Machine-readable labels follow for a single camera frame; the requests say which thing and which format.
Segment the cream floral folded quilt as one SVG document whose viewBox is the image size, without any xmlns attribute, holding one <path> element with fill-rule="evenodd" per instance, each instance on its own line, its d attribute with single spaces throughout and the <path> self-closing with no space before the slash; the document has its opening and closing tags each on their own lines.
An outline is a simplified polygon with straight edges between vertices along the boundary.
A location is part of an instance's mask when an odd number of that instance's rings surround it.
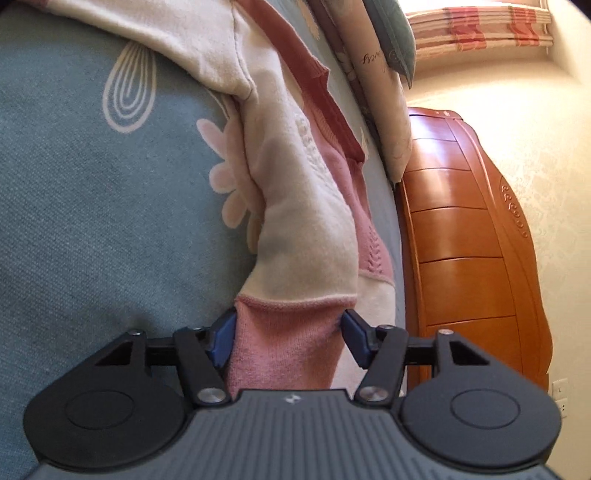
<svg viewBox="0 0 591 480">
<path fill-rule="evenodd" d="M 315 20 L 329 40 L 363 113 L 373 121 L 384 163 L 397 184 L 411 159 L 411 120 L 400 75 L 388 64 L 379 40 L 381 21 L 372 1 L 311 1 Z"/>
</svg>

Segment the orange wooden headboard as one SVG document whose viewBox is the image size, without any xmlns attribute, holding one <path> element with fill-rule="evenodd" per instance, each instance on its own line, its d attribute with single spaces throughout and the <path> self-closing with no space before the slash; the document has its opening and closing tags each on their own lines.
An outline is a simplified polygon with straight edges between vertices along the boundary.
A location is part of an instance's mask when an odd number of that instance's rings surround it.
<svg viewBox="0 0 591 480">
<path fill-rule="evenodd" d="M 410 119 L 412 156 L 394 190 L 407 330 L 457 332 L 547 389 L 553 343 L 517 195 L 456 112 L 414 108 Z"/>
</svg>

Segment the white wall socket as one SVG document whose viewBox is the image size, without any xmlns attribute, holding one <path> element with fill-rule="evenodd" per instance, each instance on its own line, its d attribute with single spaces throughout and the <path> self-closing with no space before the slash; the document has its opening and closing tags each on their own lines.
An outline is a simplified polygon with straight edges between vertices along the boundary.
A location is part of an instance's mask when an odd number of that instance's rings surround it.
<svg viewBox="0 0 591 480">
<path fill-rule="evenodd" d="M 552 382 L 552 398 L 554 399 L 562 418 L 568 416 L 568 386 L 567 378 Z"/>
</svg>

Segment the pink and cream knit sweater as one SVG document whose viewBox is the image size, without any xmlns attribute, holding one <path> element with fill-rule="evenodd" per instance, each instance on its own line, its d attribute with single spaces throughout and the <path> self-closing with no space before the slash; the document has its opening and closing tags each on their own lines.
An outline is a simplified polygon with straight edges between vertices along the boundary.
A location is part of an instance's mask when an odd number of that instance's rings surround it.
<svg viewBox="0 0 591 480">
<path fill-rule="evenodd" d="M 365 152 L 329 72 L 265 1 L 45 1 L 139 42 L 221 94 L 228 112 L 211 184 L 223 219 L 247 223 L 256 265 L 238 296 L 226 381 L 243 389 L 354 390 L 339 318 L 396 318 L 390 254 L 363 180 Z"/>
</svg>

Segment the blue floral bed sheet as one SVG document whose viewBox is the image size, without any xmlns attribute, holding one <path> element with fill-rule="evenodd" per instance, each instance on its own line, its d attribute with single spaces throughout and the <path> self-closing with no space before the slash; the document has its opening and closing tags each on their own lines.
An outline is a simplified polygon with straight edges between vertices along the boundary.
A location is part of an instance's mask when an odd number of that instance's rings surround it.
<svg viewBox="0 0 591 480">
<path fill-rule="evenodd" d="M 252 271 L 221 173 L 221 95 L 142 45 L 22 2 L 1 14 L 1 475 L 29 400 L 130 328 L 211 323 Z"/>
</svg>

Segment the striped window curtain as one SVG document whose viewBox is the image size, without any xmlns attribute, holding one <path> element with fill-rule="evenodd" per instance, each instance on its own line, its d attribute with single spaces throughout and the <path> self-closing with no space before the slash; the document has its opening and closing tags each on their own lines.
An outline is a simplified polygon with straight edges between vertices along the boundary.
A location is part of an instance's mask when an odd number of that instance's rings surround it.
<svg viewBox="0 0 591 480">
<path fill-rule="evenodd" d="M 550 48 L 550 11 L 532 5 L 485 1 L 478 5 L 430 7 L 407 15 L 417 58 L 506 47 Z"/>
</svg>

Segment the dark teal pillow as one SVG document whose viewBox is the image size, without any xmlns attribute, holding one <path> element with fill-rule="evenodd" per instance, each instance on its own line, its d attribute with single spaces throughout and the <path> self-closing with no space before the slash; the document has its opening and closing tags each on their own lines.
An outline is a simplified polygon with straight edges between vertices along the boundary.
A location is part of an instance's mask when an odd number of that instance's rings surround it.
<svg viewBox="0 0 591 480">
<path fill-rule="evenodd" d="M 416 41 L 410 22 L 397 0 L 365 0 L 388 66 L 412 87 L 416 70 Z"/>
</svg>

